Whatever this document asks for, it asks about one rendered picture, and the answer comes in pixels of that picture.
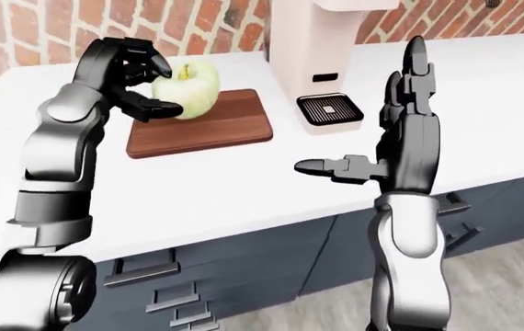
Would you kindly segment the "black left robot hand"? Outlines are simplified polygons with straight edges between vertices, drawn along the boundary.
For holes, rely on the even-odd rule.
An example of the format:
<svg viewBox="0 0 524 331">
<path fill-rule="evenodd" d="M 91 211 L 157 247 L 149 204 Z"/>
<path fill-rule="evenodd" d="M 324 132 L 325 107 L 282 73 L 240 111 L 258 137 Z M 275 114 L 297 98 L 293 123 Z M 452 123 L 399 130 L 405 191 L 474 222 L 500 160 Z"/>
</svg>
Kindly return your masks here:
<svg viewBox="0 0 524 331">
<path fill-rule="evenodd" d="M 82 54 L 73 82 L 93 88 L 110 106 L 146 123 L 181 115 L 183 107 L 127 88 L 171 76 L 172 68 L 150 40 L 103 38 L 93 40 Z"/>
</svg>

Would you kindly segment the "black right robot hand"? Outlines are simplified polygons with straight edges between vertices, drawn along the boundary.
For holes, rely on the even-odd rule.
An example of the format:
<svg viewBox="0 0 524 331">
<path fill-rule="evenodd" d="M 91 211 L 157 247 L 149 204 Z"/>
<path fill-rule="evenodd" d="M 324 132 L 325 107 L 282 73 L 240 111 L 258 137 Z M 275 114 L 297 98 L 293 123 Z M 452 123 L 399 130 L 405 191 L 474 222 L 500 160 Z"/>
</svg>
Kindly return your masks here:
<svg viewBox="0 0 524 331">
<path fill-rule="evenodd" d="M 328 177 L 342 184 L 362 185 L 377 181 L 382 194 L 431 192 L 439 166 L 440 124 L 429 106 L 436 93 L 434 64 L 420 35 L 406 45 L 403 70 L 387 81 L 380 126 L 384 129 L 376 146 L 375 164 L 367 156 L 342 159 L 306 159 L 294 170 L 308 176 Z"/>
</svg>

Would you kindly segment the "green apple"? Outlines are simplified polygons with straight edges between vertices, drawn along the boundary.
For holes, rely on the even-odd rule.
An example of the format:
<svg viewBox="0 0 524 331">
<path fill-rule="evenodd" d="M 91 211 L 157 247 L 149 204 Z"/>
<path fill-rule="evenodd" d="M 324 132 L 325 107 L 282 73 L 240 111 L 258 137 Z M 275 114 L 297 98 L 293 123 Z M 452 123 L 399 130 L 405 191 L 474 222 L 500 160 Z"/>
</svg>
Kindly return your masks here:
<svg viewBox="0 0 524 331">
<path fill-rule="evenodd" d="M 153 98 L 183 108 L 178 120 L 192 120 L 209 112 L 220 93 L 217 68 L 205 61 L 175 61 L 170 78 L 158 77 L 152 84 Z"/>
</svg>

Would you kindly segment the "brown wooden cutting board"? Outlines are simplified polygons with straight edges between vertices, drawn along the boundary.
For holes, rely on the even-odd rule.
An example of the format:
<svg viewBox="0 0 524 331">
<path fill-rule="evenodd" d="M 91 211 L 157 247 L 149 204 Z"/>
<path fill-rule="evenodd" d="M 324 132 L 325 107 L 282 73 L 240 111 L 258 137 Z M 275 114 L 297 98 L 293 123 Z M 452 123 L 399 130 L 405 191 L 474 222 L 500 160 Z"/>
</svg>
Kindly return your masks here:
<svg viewBox="0 0 524 331">
<path fill-rule="evenodd" d="M 209 112 L 193 120 L 136 120 L 126 153 L 132 159 L 143 159 L 264 143 L 272 138 L 273 129 L 256 90 L 226 90 Z"/>
</svg>

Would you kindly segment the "black drip tray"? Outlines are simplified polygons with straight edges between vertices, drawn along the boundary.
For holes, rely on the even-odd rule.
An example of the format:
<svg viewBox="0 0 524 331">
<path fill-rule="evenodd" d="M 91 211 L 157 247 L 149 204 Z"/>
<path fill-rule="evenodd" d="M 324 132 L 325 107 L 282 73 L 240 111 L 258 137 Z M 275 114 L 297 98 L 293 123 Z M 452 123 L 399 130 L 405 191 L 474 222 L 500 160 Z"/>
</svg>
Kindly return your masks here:
<svg viewBox="0 0 524 331">
<path fill-rule="evenodd" d="M 299 97 L 296 104 L 312 126 L 354 123 L 364 119 L 363 112 L 343 93 Z"/>
</svg>

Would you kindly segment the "white coffee machine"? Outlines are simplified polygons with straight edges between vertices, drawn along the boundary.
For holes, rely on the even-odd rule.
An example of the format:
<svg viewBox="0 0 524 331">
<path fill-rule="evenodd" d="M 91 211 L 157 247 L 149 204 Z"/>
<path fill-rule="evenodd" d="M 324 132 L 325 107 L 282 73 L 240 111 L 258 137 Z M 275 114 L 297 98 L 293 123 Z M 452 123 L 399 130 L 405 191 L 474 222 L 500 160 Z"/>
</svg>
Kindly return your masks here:
<svg viewBox="0 0 524 331">
<path fill-rule="evenodd" d="M 392 10 L 399 4 L 400 0 L 268 0 L 265 59 L 309 134 L 360 128 L 362 121 L 312 126 L 296 100 L 343 93 L 346 70 L 362 21 L 370 12 Z"/>
</svg>

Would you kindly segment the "grey kitchen cabinet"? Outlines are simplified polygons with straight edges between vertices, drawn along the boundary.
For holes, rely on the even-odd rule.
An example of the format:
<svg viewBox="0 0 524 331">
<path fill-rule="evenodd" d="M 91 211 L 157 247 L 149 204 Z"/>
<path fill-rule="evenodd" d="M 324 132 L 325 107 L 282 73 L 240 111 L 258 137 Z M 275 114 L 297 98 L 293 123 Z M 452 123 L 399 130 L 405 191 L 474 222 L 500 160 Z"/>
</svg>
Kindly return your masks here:
<svg viewBox="0 0 524 331">
<path fill-rule="evenodd" d="M 484 231 L 454 250 L 461 256 L 524 239 L 524 178 L 456 192 L 471 205 L 439 218 L 444 234 L 461 223 Z M 146 312 L 154 291 L 195 282 L 198 302 L 183 305 L 224 318 L 265 308 L 373 274 L 366 209 L 175 248 L 181 271 L 128 286 L 97 287 L 88 314 L 65 331 L 172 331 L 174 309 Z M 97 278 L 111 274 L 114 260 L 97 264 Z"/>
</svg>

